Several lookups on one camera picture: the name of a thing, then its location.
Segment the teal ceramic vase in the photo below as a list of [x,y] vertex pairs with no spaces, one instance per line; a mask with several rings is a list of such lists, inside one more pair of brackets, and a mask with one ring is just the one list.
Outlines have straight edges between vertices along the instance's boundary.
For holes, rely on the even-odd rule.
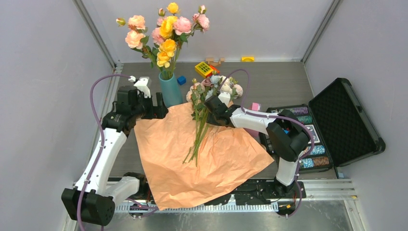
[[159,74],[163,100],[167,108],[183,103],[179,85],[174,74],[164,71]]

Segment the paper flower bouquet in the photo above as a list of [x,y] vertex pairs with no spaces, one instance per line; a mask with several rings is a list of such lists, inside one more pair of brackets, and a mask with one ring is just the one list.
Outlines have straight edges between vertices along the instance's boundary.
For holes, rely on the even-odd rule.
[[192,120],[195,121],[195,141],[183,160],[184,164],[194,161],[198,165],[200,146],[209,128],[207,119],[210,113],[204,102],[219,93],[227,93],[231,99],[237,99],[243,95],[243,88],[233,77],[215,75],[205,78],[200,83],[196,79],[193,80],[193,85],[190,87],[186,99],[191,102],[193,109],[191,116]]

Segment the peach wrapping paper sheet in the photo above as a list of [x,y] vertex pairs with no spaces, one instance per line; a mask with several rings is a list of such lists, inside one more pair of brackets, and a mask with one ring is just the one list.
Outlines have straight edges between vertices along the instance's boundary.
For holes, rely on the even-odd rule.
[[232,192],[261,172],[272,157],[242,128],[209,126],[198,152],[192,105],[169,108],[164,119],[142,119],[134,127],[141,163],[160,210],[189,208]]

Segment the yellow rose stems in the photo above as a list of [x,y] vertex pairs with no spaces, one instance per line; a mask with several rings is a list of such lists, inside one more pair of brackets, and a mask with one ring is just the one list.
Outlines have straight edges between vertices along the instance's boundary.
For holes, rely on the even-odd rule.
[[167,6],[167,11],[170,13],[170,16],[164,18],[159,27],[159,35],[164,40],[159,45],[156,64],[161,72],[168,71],[170,74],[173,74],[176,60],[179,57],[179,44],[176,42],[174,31],[174,23],[178,19],[176,14],[179,12],[179,6],[172,2]]

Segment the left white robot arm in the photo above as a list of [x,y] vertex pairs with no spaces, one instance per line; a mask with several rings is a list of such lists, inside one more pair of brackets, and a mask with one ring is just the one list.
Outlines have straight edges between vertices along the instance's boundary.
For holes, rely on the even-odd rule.
[[154,106],[151,95],[142,87],[119,88],[111,111],[102,119],[102,135],[84,173],[72,189],[65,188],[62,192],[62,202],[72,220],[107,226],[124,200],[147,195],[148,187],[137,174],[124,176],[111,187],[107,187],[107,182],[137,119],[163,119],[168,113],[162,93],[156,93],[156,100]]

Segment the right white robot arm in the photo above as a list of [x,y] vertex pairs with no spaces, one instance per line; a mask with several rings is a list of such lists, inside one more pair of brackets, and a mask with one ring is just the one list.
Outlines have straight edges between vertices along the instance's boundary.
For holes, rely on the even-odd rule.
[[300,169],[299,161],[315,146],[309,129],[290,110],[262,113],[235,104],[227,106],[219,96],[211,96],[204,104],[216,125],[246,128],[269,137],[274,153],[279,157],[275,193],[283,198],[288,197],[294,191],[293,184]]

